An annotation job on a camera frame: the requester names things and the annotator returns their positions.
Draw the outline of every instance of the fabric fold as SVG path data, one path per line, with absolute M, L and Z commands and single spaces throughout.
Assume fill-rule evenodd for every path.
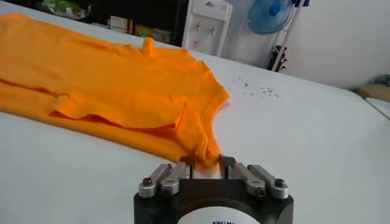
M 160 96 L 146 93 L 106 94 L 91 97 L 71 92 L 57 97 L 53 111 L 64 117 L 81 121 L 107 121 L 122 128 L 141 130 L 176 128 L 184 97 Z

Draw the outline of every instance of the white wall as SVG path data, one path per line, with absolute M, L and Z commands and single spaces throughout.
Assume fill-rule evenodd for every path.
M 312 0 L 282 73 L 342 88 L 390 74 L 390 0 Z

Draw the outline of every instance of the t-shirt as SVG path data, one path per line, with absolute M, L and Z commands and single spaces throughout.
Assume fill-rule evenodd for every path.
M 109 43 L 0 16 L 0 110 L 197 167 L 216 164 L 212 122 L 227 91 L 186 49 Z

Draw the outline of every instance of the white table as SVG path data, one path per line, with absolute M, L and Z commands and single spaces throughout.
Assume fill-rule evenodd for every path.
M 379 113 L 383 114 L 387 119 L 390 120 L 390 102 L 374 98 L 366 98 L 366 101 L 375 109 L 377 109 Z
M 141 38 L 0 1 L 0 14 L 10 12 L 95 38 L 142 44 Z M 348 91 L 193 55 L 232 95 L 214 122 L 223 153 L 284 178 L 295 198 L 294 223 L 389 222 L 390 122 L 384 116 Z M 2 224 L 133 223 L 139 181 L 166 162 L 4 113 L 0 142 Z

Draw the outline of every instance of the blue fan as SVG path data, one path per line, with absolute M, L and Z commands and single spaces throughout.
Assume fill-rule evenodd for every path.
M 291 0 L 255 0 L 247 15 L 252 32 L 267 35 L 281 31 L 293 15 Z

